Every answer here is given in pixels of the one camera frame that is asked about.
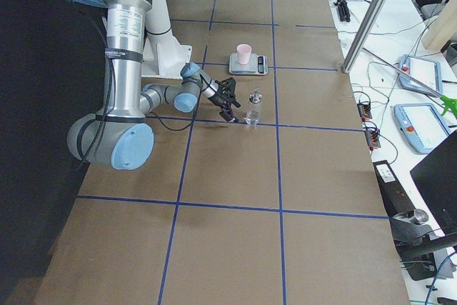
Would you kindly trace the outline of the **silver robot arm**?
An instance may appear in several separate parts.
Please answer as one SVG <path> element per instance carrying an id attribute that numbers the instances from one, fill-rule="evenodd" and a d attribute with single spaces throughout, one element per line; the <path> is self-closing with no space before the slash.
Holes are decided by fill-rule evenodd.
<path id="1" fill-rule="evenodd" d="M 67 0 L 103 8 L 103 106 L 69 129 L 67 146 L 81 162 L 118 170 L 139 168 L 154 146 L 146 116 L 170 104 L 195 114 L 206 97 L 221 117 L 234 122 L 234 79 L 217 81 L 190 60 L 191 47 L 173 35 L 166 0 Z"/>

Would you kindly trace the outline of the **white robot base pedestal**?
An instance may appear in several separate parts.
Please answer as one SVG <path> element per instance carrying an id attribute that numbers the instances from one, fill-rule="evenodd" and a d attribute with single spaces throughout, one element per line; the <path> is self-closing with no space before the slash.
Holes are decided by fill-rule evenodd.
<path id="1" fill-rule="evenodd" d="M 145 17 L 146 40 L 143 52 L 143 77 L 180 79 L 190 62 L 192 47 L 182 45 L 172 32 L 166 0 L 153 0 Z"/>

